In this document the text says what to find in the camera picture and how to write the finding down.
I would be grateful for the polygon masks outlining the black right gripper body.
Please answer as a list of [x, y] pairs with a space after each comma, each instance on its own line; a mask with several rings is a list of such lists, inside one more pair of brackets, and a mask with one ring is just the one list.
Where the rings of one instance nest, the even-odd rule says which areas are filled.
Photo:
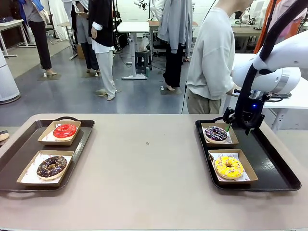
[[243, 117], [244, 121], [251, 121], [255, 115], [258, 115], [263, 110], [264, 102], [260, 99], [248, 98], [244, 103]]

